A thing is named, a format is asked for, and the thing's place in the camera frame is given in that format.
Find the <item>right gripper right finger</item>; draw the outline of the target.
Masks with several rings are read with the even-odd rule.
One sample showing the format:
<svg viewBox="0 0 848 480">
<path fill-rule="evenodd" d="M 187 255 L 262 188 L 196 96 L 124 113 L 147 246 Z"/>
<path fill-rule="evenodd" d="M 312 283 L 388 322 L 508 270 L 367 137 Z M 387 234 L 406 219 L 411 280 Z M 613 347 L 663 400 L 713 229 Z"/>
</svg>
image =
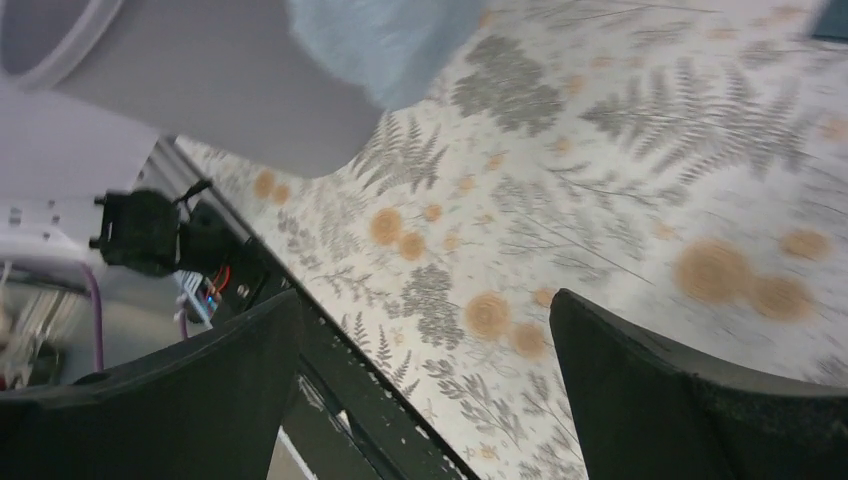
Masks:
<svg viewBox="0 0 848 480">
<path fill-rule="evenodd" d="M 846 477 L 845 389 L 721 360 L 567 289 L 549 324 L 590 478 Z"/>
</svg>

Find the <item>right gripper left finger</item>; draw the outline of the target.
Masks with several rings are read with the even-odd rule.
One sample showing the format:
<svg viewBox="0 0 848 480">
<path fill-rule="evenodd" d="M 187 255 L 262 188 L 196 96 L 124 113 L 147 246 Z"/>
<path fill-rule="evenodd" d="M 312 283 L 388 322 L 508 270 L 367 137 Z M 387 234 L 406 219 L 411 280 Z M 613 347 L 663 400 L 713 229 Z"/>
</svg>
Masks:
<svg viewBox="0 0 848 480">
<path fill-rule="evenodd" d="M 263 479 L 304 333 L 291 291 L 74 383 L 1 397 L 5 479 Z"/>
</svg>

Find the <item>light blue plastic trash bag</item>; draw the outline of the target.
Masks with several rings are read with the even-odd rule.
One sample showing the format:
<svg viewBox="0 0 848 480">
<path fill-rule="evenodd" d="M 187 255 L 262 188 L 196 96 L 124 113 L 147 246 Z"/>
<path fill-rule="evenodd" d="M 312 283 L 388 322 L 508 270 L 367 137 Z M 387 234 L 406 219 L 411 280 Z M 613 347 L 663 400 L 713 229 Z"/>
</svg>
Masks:
<svg viewBox="0 0 848 480">
<path fill-rule="evenodd" d="M 334 77 L 385 111 L 423 100 L 478 30 L 479 0 L 296 0 L 290 32 Z"/>
</svg>

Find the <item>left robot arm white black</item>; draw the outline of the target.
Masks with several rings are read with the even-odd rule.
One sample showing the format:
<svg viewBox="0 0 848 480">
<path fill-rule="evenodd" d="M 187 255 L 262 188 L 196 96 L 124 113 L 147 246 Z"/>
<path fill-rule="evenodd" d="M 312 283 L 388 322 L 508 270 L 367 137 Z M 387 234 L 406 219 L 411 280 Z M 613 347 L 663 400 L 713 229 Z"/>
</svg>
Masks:
<svg viewBox="0 0 848 480">
<path fill-rule="evenodd" d="M 1 87 L 1 257 L 78 282 L 215 273 L 237 237 L 202 184 L 156 169 L 159 132 L 52 93 Z"/>
</svg>

